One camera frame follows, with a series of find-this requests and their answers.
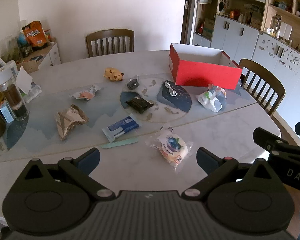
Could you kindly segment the white sideboard cabinet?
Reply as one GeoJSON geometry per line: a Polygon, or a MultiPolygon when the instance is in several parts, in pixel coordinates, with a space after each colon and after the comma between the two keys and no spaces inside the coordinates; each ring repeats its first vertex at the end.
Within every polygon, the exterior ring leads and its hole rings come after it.
{"type": "Polygon", "coordinates": [[[59,50],[56,42],[51,42],[49,46],[38,50],[24,58],[22,63],[17,64],[18,70],[21,67],[28,73],[33,73],[43,68],[61,64],[59,50]]]}

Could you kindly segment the silver foil bag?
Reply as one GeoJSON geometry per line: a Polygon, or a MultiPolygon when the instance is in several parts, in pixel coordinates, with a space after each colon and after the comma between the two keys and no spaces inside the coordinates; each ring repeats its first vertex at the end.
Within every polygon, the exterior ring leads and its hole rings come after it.
{"type": "Polygon", "coordinates": [[[89,122],[88,116],[76,105],[58,112],[56,124],[59,138],[65,140],[70,131],[77,125],[84,125],[89,122]]]}

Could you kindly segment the yellow spotted pig toy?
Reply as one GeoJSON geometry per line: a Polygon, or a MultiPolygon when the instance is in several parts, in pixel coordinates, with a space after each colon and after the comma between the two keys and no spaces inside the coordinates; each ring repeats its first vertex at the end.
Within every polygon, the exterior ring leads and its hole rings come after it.
{"type": "Polygon", "coordinates": [[[116,68],[109,67],[104,70],[103,76],[110,81],[123,81],[124,74],[116,68]]]}

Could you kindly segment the orange snack bag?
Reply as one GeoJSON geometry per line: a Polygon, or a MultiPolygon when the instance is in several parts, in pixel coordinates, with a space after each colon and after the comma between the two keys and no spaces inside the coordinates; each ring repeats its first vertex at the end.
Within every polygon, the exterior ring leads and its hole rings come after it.
{"type": "Polygon", "coordinates": [[[47,39],[40,21],[33,21],[22,27],[26,41],[32,48],[38,49],[47,46],[47,39]]]}

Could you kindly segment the red cardboard shoe box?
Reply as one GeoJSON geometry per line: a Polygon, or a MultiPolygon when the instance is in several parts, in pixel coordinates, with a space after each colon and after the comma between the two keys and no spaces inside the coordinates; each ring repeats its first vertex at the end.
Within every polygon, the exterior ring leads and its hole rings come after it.
{"type": "Polygon", "coordinates": [[[171,44],[168,64],[179,86],[212,84],[234,90],[242,74],[242,68],[223,50],[188,44],[171,44]]]}

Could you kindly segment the blueberry snack packet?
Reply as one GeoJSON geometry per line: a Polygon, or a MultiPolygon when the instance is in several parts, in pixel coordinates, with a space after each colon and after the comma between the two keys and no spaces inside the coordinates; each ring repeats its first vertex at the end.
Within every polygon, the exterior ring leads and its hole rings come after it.
{"type": "Polygon", "coordinates": [[[160,152],[176,171],[192,154],[194,143],[185,141],[170,125],[165,124],[146,140],[146,145],[160,152]]]}

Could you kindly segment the black snack packet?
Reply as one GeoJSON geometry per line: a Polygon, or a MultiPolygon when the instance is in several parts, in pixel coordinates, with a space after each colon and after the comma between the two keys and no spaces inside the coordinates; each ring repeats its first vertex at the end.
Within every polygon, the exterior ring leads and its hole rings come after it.
{"type": "Polygon", "coordinates": [[[134,96],[133,98],[126,101],[125,103],[129,107],[132,107],[134,110],[139,112],[140,114],[143,114],[145,111],[147,111],[148,109],[154,106],[153,103],[150,103],[149,101],[145,100],[140,96],[134,96]]]}

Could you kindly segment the mint green nail file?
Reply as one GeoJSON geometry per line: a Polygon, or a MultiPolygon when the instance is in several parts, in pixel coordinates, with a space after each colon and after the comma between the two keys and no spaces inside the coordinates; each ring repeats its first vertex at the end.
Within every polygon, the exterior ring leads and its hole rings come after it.
{"type": "Polygon", "coordinates": [[[125,139],[125,140],[110,142],[110,143],[101,145],[101,148],[109,149],[109,148],[121,147],[121,146],[125,146],[125,145],[135,144],[138,141],[139,141],[139,139],[137,137],[134,137],[134,138],[129,138],[129,139],[125,139]]]}

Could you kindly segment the small dark clear bag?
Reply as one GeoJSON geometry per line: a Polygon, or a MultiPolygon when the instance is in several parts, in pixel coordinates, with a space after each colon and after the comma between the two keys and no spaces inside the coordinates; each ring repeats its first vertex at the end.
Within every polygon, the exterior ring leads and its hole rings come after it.
{"type": "Polygon", "coordinates": [[[139,83],[139,76],[135,75],[132,78],[129,79],[129,81],[126,83],[126,86],[129,90],[134,90],[140,85],[139,83]]]}

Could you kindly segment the wooden chair far side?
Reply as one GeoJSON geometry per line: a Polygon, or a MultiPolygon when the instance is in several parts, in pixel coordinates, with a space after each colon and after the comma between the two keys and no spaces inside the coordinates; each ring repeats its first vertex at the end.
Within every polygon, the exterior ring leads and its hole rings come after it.
{"type": "Polygon", "coordinates": [[[131,53],[134,51],[134,31],[129,29],[108,29],[96,31],[86,38],[89,57],[131,53]]]}

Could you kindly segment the pink white snack packet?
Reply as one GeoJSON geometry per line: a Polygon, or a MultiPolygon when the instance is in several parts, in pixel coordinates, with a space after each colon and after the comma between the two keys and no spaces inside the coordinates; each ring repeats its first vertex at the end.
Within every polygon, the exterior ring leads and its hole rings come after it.
{"type": "Polygon", "coordinates": [[[77,100],[86,100],[89,101],[91,100],[97,91],[100,90],[100,87],[98,87],[98,85],[92,85],[91,87],[84,89],[80,92],[76,92],[74,94],[72,94],[72,98],[73,99],[77,99],[77,100]]]}

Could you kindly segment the paper tissue pack bag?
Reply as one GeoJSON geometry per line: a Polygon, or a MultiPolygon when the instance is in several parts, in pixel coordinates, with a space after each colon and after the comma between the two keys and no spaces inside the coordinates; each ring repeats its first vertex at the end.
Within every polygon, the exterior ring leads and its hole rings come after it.
{"type": "Polygon", "coordinates": [[[198,102],[214,113],[219,112],[226,106],[226,91],[222,87],[213,84],[208,85],[207,91],[196,96],[198,102]]]}

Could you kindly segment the blue white snack bar packet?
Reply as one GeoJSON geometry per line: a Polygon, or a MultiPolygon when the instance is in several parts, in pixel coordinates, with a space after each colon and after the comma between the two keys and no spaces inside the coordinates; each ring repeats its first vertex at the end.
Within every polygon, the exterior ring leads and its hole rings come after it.
{"type": "Polygon", "coordinates": [[[133,114],[117,121],[116,123],[102,128],[102,132],[109,142],[114,142],[118,137],[139,128],[141,125],[133,114]]]}

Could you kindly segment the white tissue pack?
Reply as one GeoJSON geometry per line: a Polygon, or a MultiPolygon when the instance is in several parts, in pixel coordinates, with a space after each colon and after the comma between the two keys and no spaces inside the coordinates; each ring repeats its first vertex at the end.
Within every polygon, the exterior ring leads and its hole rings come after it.
{"type": "Polygon", "coordinates": [[[37,85],[33,82],[33,77],[26,72],[23,66],[20,67],[19,73],[17,75],[16,85],[21,91],[23,100],[26,103],[32,101],[42,92],[40,85],[37,85]]]}

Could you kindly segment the wooden chair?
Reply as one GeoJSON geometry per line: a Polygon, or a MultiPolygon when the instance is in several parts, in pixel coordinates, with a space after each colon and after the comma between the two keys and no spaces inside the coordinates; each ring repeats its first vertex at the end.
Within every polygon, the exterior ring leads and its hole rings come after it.
{"type": "Polygon", "coordinates": [[[252,60],[241,59],[239,66],[243,70],[240,78],[242,87],[269,116],[273,116],[286,96],[282,83],[273,73],[252,60]]]}
{"type": "Polygon", "coordinates": [[[89,57],[131,53],[134,51],[134,31],[129,29],[108,29],[96,31],[86,38],[89,57]]]}

